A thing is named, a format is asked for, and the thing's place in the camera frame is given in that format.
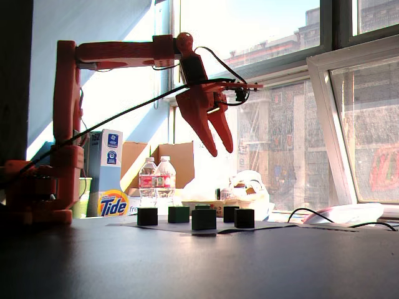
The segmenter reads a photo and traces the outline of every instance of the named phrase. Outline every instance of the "water bottle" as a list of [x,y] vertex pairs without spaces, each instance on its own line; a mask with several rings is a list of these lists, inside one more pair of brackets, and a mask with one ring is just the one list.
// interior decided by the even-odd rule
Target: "water bottle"
[[154,158],[145,158],[145,163],[138,173],[138,190],[140,191],[140,207],[155,207],[155,188],[152,186],[156,170]]
[[168,206],[173,206],[176,187],[176,170],[170,164],[169,156],[162,156],[153,177],[156,192],[156,206],[159,214],[167,214]]

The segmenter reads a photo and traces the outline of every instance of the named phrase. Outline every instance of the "robotic arm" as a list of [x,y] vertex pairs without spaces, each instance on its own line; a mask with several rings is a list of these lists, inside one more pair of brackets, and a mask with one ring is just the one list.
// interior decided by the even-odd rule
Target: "robotic arm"
[[[57,68],[54,87],[53,131],[55,147],[50,166],[30,167],[6,188],[7,206],[12,215],[22,222],[70,223],[68,210],[79,200],[79,177],[83,168],[84,152],[80,138],[73,144],[64,143],[80,132],[83,115],[80,98],[80,70],[116,69],[154,65],[169,67],[180,60],[181,75],[189,89],[176,96],[182,117],[190,124],[208,151],[217,150],[208,126],[212,123],[228,152],[233,152],[233,139],[224,112],[227,110],[223,90],[248,93],[260,85],[245,83],[204,83],[207,80],[201,57],[193,52],[193,38],[181,33],[154,36],[153,42],[94,42],[81,44],[60,40],[57,44]],[[11,160],[5,172],[16,177],[29,161]]]

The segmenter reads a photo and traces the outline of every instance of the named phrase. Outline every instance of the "black block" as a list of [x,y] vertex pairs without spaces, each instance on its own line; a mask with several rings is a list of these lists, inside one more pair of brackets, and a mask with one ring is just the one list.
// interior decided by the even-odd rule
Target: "black block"
[[252,229],[255,227],[254,209],[234,210],[234,226],[238,229]]
[[211,205],[210,204],[196,204],[195,205],[195,209],[210,209]]
[[223,222],[234,222],[234,210],[239,209],[239,206],[224,206],[223,207]]
[[190,207],[169,207],[168,222],[169,223],[190,222]]
[[137,225],[158,225],[158,209],[139,207],[137,209]]
[[216,228],[216,210],[215,209],[197,209],[191,211],[191,228],[193,230],[215,229]]

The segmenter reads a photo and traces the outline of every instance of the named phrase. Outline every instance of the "table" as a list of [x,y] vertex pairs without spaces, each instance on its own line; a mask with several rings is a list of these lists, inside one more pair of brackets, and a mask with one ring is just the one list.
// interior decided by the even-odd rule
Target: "table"
[[133,220],[3,233],[0,297],[399,298],[398,232],[299,226],[194,236],[107,226]]

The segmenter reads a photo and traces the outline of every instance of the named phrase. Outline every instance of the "tide logo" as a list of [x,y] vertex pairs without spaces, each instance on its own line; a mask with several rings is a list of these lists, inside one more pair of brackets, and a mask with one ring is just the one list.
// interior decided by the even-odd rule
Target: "tide logo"
[[105,191],[99,199],[99,216],[122,216],[127,213],[129,200],[120,190]]

